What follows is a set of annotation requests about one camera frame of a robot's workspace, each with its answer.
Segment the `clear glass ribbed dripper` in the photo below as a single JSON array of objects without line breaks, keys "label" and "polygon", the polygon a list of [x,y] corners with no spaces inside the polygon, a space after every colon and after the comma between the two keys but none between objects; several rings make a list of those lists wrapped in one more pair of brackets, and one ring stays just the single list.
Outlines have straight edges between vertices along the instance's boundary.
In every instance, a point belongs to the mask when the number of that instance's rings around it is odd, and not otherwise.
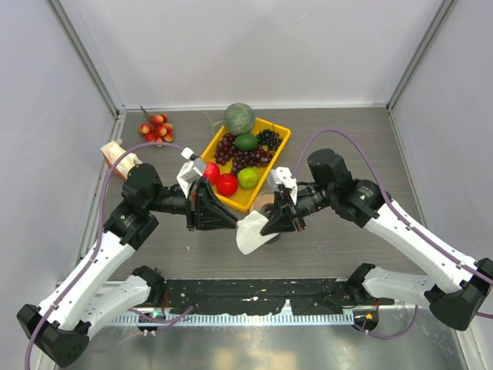
[{"label": "clear glass ribbed dripper", "polygon": [[266,215],[271,212],[275,201],[275,195],[272,190],[265,190],[258,196],[259,210]]}]

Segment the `white paper coffee filter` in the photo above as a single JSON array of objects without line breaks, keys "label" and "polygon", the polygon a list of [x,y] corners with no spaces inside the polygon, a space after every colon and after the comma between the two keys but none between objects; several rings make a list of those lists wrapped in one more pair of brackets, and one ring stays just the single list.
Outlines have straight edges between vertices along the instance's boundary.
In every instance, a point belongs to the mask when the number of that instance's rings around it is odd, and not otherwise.
[{"label": "white paper coffee filter", "polygon": [[243,255],[251,254],[280,235],[274,233],[263,236],[260,232],[267,222],[268,219],[256,210],[237,222],[236,245]]}]

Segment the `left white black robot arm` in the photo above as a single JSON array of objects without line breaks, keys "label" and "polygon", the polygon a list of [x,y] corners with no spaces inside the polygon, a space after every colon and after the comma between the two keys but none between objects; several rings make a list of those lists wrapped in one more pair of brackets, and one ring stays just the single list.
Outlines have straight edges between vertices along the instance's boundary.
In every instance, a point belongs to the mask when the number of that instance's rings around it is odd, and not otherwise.
[{"label": "left white black robot arm", "polygon": [[92,337],[124,311],[139,304],[159,305],[165,295],[163,276],[151,267],[136,268],[103,296],[99,289],[115,270],[138,251],[159,222],[157,212],[186,218],[189,230],[235,229],[237,218],[217,198],[201,160],[183,165],[184,181],[163,186],[154,166],[134,166],[122,185],[122,202],[98,226],[92,250],[45,300],[24,304],[17,319],[29,344],[57,366],[75,362]]}]

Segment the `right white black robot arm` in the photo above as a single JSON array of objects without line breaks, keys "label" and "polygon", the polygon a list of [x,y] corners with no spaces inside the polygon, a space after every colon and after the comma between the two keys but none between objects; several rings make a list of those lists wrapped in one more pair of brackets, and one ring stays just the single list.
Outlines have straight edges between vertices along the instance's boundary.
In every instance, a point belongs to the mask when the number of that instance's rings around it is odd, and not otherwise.
[{"label": "right white black robot arm", "polygon": [[402,274],[362,264],[350,276],[348,294],[353,301],[389,298],[414,304],[429,309],[448,327],[466,330],[491,290],[491,259],[476,260],[441,240],[375,182],[354,179],[333,150],[313,152],[307,164],[313,180],[302,189],[288,168],[271,170],[274,203],[261,235],[302,231],[307,216],[329,207],[387,241],[424,272]]}]

